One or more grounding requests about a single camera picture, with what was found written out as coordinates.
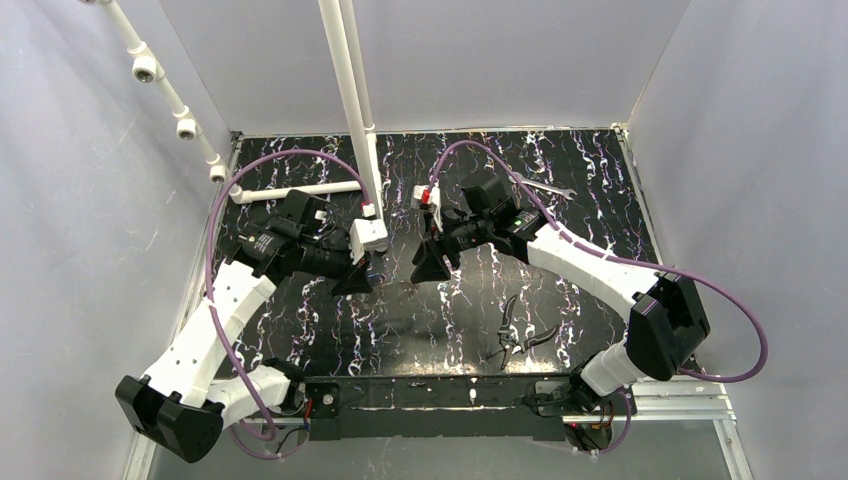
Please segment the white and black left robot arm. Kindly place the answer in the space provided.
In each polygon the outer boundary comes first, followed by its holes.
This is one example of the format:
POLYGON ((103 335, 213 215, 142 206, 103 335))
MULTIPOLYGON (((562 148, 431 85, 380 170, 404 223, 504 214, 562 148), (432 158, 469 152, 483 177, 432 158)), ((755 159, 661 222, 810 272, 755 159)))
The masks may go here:
POLYGON ((295 273, 334 281, 333 295, 370 293, 369 234, 386 238, 370 202, 350 229, 327 217, 327 200, 294 189, 271 210, 253 208, 226 250, 205 296, 172 344, 115 397, 133 429, 188 463, 205 457, 223 431, 260 413, 308 413, 303 370, 269 358, 252 371, 234 343, 279 284, 295 273))

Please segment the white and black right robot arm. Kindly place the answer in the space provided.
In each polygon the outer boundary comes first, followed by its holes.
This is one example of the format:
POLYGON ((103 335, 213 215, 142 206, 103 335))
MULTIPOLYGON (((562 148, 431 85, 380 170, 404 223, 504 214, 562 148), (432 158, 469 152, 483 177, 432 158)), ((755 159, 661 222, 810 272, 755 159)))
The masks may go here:
POLYGON ((493 174, 472 174, 460 188, 465 211, 441 206, 437 188, 415 186, 412 203, 423 215, 424 228, 412 283, 450 279, 462 252, 489 244, 571 281, 627 324, 623 340, 579 364, 566 380, 529 388, 522 402, 535 414, 591 412, 635 382, 668 381, 708 337, 710 325, 693 280, 621 265, 581 238, 563 239, 541 210, 520 207, 493 174))

